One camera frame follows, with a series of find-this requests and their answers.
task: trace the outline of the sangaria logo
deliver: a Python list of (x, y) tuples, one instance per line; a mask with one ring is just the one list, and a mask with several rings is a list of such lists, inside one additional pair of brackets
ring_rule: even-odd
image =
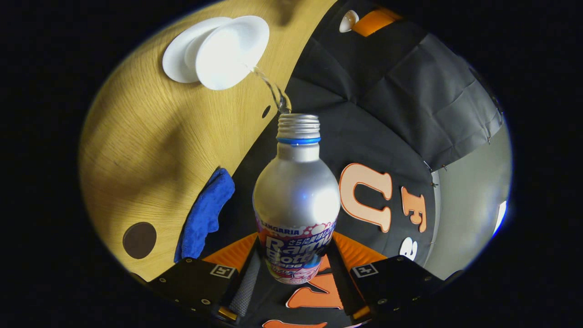
[(283, 228), (278, 228), (277, 226), (272, 226), (271, 224), (265, 223), (265, 222), (261, 222), (263, 224), (263, 226), (269, 230), (272, 230), (274, 232), (279, 232), (279, 233), (284, 233), (285, 235), (291, 235), (291, 236), (298, 236), (300, 234), (299, 230), (295, 230), (295, 229), (283, 229)]

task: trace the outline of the blue microfiber cloth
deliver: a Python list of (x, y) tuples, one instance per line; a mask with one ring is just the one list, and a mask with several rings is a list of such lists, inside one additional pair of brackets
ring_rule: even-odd
[(207, 234), (219, 230), (219, 212), (234, 192), (235, 184), (227, 170), (217, 169), (186, 218), (174, 254), (175, 263), (185, 257), (197, 259), (201, 255)]

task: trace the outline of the silver bottle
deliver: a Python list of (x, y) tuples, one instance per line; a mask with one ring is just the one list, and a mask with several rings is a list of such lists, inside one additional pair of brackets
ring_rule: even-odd
[(253, 191), (259, 239), (269, 271), (285, 284), (317, 273), (340, 211), (336, 177), (319, 157), (318, 117), (281, 114), (278, 154)]

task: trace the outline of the wood grain surface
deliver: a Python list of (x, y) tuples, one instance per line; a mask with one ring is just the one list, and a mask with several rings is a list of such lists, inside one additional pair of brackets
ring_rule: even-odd
[[(182, 225), (202, 187), (219, 166), (232, 175), (276, 114), (267, 87), (253, 75), (222, 91), (172, 81), (161, 66), (166, 47), (205, 19), (259, 16), (270, 36), (258, 66), (283, 89), (334, 2), (219, 2), (166, 27), (113, 70), (83, 128), (80, 183), (99, 237), (129, 271), (150, 281), (173, 265)], [(262, 118), (267, 105), (272, 110)], [(122, 245), (124, 232), (138, 222), (149, 222), (157, 233), (143, 259), (130, 257)]]

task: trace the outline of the brown circle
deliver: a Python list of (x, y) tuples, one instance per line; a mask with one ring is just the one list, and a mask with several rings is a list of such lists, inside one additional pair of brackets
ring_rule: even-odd
[(138, 222), (125, 231), (122, 244), (128, 255), (143, 259), (154, 249), (156, 229), (148, 222)]

